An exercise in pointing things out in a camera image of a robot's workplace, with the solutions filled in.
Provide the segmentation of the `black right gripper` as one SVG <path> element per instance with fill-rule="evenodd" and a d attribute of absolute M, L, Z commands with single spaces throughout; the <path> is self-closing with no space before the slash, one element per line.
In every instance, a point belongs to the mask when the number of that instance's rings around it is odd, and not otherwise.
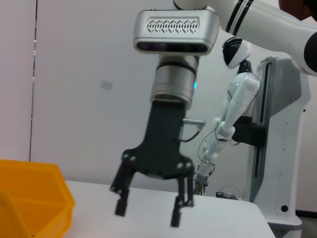
<path fill-rule="evenodd" d="M 175 198 L 170 226 L 178 228 L 181 209 L 193 207 L 194 166 L 188 157 L 180 153 L 180 132 L 185 117 L 181 102 L 153 101 L 142 143 L 126 150 L 110 186 L 120 196 L 115 215 L 125 216 L 129 187 L 135 173 L 160 179 L 177 179 L 178 195 Z"/>

